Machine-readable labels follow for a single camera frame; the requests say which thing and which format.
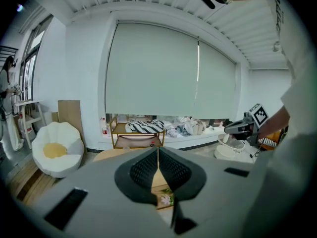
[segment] white shelf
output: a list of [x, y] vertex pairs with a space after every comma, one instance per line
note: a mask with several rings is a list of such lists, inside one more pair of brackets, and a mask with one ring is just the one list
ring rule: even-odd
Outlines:
[[40, 121], [40, 120], [41, 120], [41, 117], [28, 120], [28, 121], [26, 121], [26, 125], [28, 126], [28, 125], [30, 125], [30, 124], [32, 124], [34, 122]]
[[18, 103], [15, 103], [15, 105], [16, 105], [17, 107], [20, 107], [20, 106], [23, 106], [23, 105], [32, 104], [32, 103], [37, 103], [37, 102], [41, 102], [41, 101], [25, 101], [25, 102], [18, 102]]

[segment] ceiling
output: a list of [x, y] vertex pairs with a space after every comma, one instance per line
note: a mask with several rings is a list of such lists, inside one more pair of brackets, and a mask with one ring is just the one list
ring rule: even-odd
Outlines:
[[32, 25], [34, 20], [45, 13], [45, 11], [35, 0], [27, 0], [23, 5], [23, 9], [17, 12], [10, 27], [17, 29], [20, 34], [23, 34]]
[[106, 3], [143, 1], [159, 3], [182, 10], [196, 17], [228, 38], [250, 62], [250, 69], [285, 69], [284, 55], [279, 48], [273, 51], [278, 41], [270, 8], [265, 0], [232, 2], [228, 5], [214, 1], [216, 8], [209, 9], [201, 0], [62, 0], [68, 14], [76, 14], [91, 7]]

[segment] yellow cushion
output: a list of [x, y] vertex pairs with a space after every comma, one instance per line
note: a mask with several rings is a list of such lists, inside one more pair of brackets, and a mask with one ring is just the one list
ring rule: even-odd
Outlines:
[[44, 155], [50, 159], [61, 157], [67, 153], [65, 146], [58, 143], [48, 143], [43, 148]]

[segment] woman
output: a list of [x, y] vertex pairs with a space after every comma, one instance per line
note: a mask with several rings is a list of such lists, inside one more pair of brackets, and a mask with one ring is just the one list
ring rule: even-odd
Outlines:
[[316, 91], [316, 49], [305, 26], [287, 0], [266, 0], [271, 7], [276, 31], [292, 75], [292, 86], [282, 96], [284, 106], [261, 128], [259, 138], [264, 138], [289, 125], [288, 138], [297, 134], [316, 132], [317, 101], [314, 95], [298, 93]]
[[2, 120], [5, 120], [7, 123], [12, 148], [14, 151], [17, 151], [23, 147], [24, 140], [21, 140], [17, 133], [10, 99], [11, 93], [15, 93], [14, 90], [9, 88], [10, 82], [8, 71], [11, 67], [13, 67], [13, 64], [13, 57], [8, 57], [0, 72], [0, 110], [2, 114], [4, 113]]

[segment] ceiling light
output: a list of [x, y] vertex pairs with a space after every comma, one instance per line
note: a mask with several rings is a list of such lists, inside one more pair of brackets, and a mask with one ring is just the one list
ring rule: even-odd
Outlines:
[[16, 9], [17, 12], [20, 12], [23, 9], [23, 6], [18, 4], [18, 8]]

